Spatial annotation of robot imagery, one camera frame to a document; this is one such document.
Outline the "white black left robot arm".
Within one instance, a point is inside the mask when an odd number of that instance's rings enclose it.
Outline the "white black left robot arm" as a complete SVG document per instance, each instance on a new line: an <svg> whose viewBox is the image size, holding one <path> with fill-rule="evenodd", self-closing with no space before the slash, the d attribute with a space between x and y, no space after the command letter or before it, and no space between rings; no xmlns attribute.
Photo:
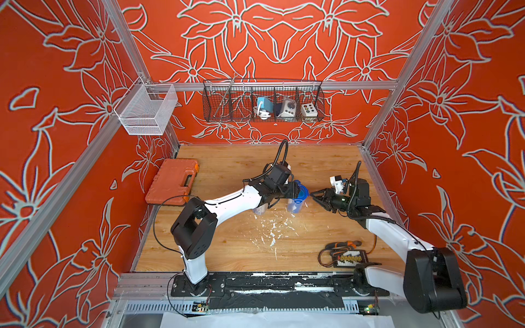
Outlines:
<svg viewBox="0 0 525 328"><path fill-rule="evenodd" d="M192 198L187 202L170 232L182 254L184 275L191 284L198 285L208 276L205 253L216 228L247 210L269 208L281 199L297 198L299 183L292 175L291 166L283 161L272 165L262 176L248 180L239 191L214 200Z"/></svg>

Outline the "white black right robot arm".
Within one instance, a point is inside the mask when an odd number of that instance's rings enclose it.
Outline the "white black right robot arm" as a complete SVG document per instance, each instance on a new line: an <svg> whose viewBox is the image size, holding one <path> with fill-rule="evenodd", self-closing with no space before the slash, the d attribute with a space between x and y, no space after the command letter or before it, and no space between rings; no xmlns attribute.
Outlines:
<svg viewBox="0 0 525 328"><path fill-rule="evenodd" d="M466 289L456 255L419 239L372 204L365 179L339 183L334 177L332 187L313 191L311 196L325 210L350 218L381 239L405 264L404 271L375 262L357 265L352 280L357 291L388 291L404 297L421 314L466 308Z"/></svg>

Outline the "blue lid of jar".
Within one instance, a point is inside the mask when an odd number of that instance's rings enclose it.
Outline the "blue lid of jar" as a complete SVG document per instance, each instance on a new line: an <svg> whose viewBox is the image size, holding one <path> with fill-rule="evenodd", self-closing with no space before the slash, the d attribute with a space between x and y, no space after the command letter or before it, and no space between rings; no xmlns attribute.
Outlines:
<svg viewBox="0 0 525 328"><path fill-rule="evenodd" d="M293 201L296 204L302 204L309 197L309 190L299 180L295 180L295 183L297 185L298 194Z"/></svg>

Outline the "clear jar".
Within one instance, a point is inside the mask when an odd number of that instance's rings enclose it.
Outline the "clear jar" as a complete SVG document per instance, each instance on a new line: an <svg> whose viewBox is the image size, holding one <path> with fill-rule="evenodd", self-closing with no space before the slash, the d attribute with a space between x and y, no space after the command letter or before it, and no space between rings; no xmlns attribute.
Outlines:
<svg viewBox="0 0 525 328"><path fill-rule="evenodd" d="M287 211L292 214L298 214L303 207L304 200L302 199L290 199L287 204Z"/></svg>
<svg viewBox="0 0 525 328"><path fill-rule="evenodd" d="M267 204L263 204L263 205L255 208L253 210L253 213L255 215L264 215L267 209L268 209L268 205Z"/></svg>

